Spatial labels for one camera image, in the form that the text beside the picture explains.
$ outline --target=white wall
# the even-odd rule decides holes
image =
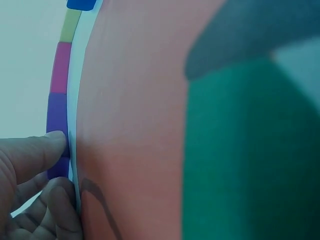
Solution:
[[[41,136],[66,0],[0,2],[0,138]]]

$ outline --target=green fabric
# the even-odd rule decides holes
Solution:
[[[183,240],[319,239],[320,120],[267,58],[190,82]]]
[[[72,43],[81,11],[68,9],[65,14],[64,24],[61,30],[60,42]]]

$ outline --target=magenta color segment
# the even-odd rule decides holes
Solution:
[[[46,132],[63,131],[68,143],[67,95],[51,92],[48,99],[46,116]],[[70,157],[69,144],[64,150],[63,157]]]
[[[52,168],[46,171],[48,179],[50,180],[58,177],[67,178],[69,176],[69,163],[70,158],[61,157]]]
[[[51,76],[51,93],[67,94],[71,43],[59,42],[56,51]]]

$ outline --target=blue color segment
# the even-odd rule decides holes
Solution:
[[[63,93],[51,92],[48,99],[46,132],[63,131],[68,139],[68,119],[67,119],[67,95]],[[65,148],[60,160],[47,171],[48,179],[57,177],[68,177],[70,163],[69,144]]]
[[[46,171],[48,179],[50,180],[58,177],[68,178],[69,163],[70,163],[70,158],[61,157],[59,161],[52,168]]]
[[[97,0],[68,0],[66,7],[68,9],[91,11],[94,9]]]

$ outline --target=curved edge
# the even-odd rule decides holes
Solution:
[[[80,212],[81,199],[79,190],[79,181],[77,173],[77,104],[79,86],[82,75],[82,68],[85,60],[86,48],[89,42],[91,31],[94,27],[99,10],[102,6],[103,0],[97,0],[92,11],[83,11],[80,15],[77,27],[75,29],[67,83],[67,123],[69,130],[69,147],[70,147],[70,165],[71,171],[69,178],[73,181],[76,193],[77,211]]]

